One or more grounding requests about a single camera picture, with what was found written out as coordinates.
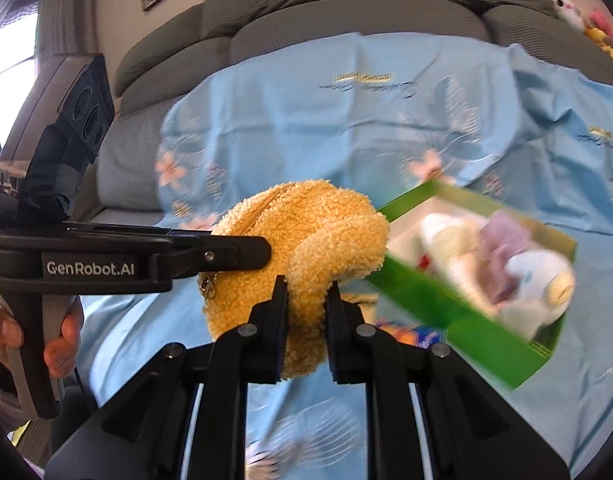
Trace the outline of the person left hand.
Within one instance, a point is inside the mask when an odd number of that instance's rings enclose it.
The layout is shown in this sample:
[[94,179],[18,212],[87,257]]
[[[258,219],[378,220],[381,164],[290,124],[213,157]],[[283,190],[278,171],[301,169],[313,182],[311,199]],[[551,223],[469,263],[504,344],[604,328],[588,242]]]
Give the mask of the person left hand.
[[[81,345],[83,324],[84,314],[81,300],[76,297],[62,321],[60,335],[49,341],[44,350],[44,360],[53,378],[66,378],[74,371]],[[20,348],[22,342],[22,329],[4,310],[0,302],[0,362],[7,368],[10,367],[7,349]]]

